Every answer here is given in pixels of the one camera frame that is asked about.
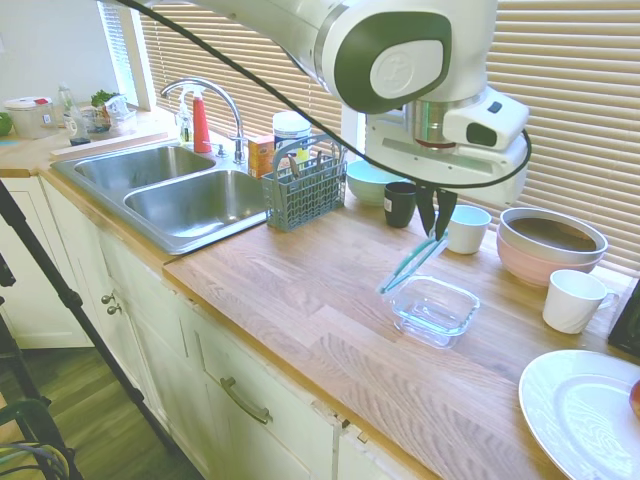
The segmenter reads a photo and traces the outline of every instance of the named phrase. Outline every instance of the apple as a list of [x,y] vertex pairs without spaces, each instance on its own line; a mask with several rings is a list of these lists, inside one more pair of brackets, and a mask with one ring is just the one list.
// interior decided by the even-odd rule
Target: apple
[[631,404],[631,408],[635,412],[638,419],[640,419],[640,380],[636,382],[636,384],[631,389],[631,394],[629,395],[629,403]]

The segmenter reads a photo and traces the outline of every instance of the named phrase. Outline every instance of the faucet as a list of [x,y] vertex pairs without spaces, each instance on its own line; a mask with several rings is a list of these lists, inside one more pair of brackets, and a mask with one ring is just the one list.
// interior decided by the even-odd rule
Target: faucet
[[240,112],[238,111],[236,102],[234,102],[233,98],[231,98],[231,95],[229,95],[222,87],[216,85],[213,82],[210,82],[209,80],[197,77],[186,77],[166,85],[160,91],[160,96],[162,98],[169,98],[169,93],[171,93],[174,88],[184,87],[185,85],[199,85],[201,87],[207,88],[220,95],[220,97],[222,97],[222,99],[227,102],[227,105],[229,105],[229,108],[233,113],[233,117],[236,120],[236,136],[231,138],[236,142],[236,154],[234,162],[238,164],[242,163],[244,160],[244,130],[242,128],[242,118],[240,118]]

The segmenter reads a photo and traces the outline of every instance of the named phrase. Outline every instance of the glass food storage container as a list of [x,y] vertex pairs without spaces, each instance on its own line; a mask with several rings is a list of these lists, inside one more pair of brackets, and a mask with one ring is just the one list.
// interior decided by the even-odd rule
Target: glass food storage container
[[379,288],[384,302],[396,315],[396,328],[435,348],[453,347],[480,308],[478,297],[463,288],[416,274],[427,259],[444,250],[446,239],[445,234],[439,242],[423,242]]

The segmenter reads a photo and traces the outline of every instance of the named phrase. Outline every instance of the stainless steel sink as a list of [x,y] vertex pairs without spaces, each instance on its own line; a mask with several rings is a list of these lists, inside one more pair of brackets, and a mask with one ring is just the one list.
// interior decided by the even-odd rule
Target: stainless steel sink
[[264,212],[260,181],[232,170],[149,187],[124,203],[166,235],[181,238],[220,232]]
[[182,177],[214,165],[213,160],[185,148],[166,146],[83,160],[76,164],[75,171],[105,190],[122,190]]
[[167,253],[187,253],[266,220],[259,180],[232,159],[175,144],[147,146],[53,168]]

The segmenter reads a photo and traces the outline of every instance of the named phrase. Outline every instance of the black device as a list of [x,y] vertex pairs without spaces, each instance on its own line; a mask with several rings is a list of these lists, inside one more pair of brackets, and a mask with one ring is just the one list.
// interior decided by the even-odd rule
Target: black device
[[640,358],[640,281],[609,334],[609,344]]

